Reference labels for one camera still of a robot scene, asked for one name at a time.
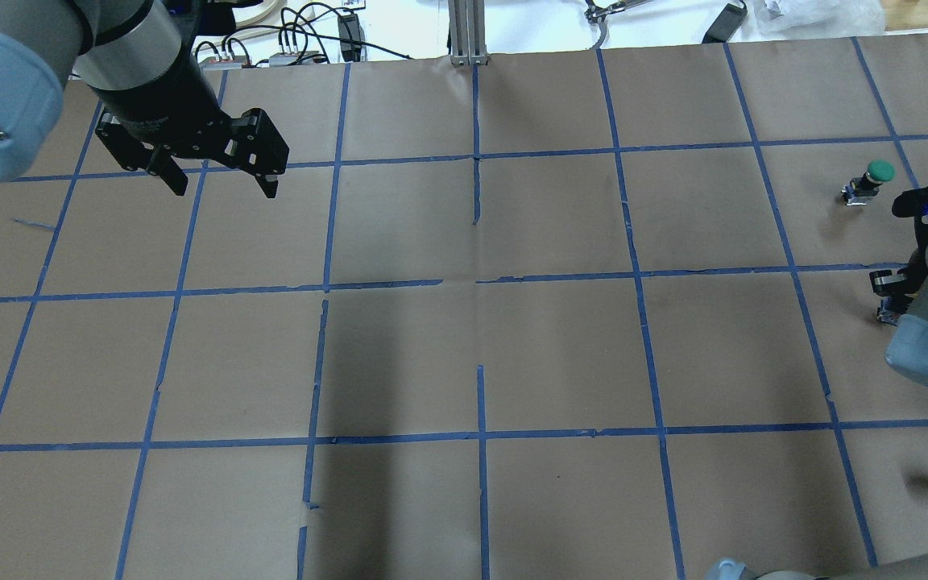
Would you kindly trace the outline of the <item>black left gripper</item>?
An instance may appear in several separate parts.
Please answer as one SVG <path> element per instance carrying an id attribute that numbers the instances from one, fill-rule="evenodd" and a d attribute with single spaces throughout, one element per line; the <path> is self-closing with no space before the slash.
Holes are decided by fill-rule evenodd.
<path id="1" fill-rule="evenodd" d="M 260 107 L 228 114 L 203 77 L 93 94 L 103 105 L 93 133 L 122 169 L 147 170 L 184 196 L 189 178 L 178 161 L 210 160 L 254 176 L 267 199 L 279 193 L 290 147 Z"/>

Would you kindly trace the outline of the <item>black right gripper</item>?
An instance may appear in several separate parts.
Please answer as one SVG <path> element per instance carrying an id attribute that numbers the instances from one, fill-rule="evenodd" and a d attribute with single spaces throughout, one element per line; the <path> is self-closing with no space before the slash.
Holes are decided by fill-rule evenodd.
<path id="1" fill-rule="evenodd" d="M 872 285 L 872 292 L 879 296 L 880 300 L 892 295 L 902 300 L 905 307 L 909 309 L 927 276 L 928 265 L 925 258 L 919 250 L 915 250 L 907 261 L 906 267 L 899 268 L 898 271 L 891 271 L 891 269 L 870 271 L 870 285 Z"/>

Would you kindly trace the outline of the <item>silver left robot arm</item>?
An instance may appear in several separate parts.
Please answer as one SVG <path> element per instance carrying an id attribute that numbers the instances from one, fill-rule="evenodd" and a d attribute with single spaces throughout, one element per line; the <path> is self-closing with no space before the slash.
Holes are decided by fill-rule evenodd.
<path id="1" fill-rule="evenodd" d="M 234 32 L 242 1 L 0 1 L 0 183 L 25 175 L 76 74 L 99 96 L 93 132 L 122 169 L 181 196 L 180 160 L 251 175 L 268 198 L 288 145 L 261 109 L 222 110 L 194 58 L 200 35 Z"/>

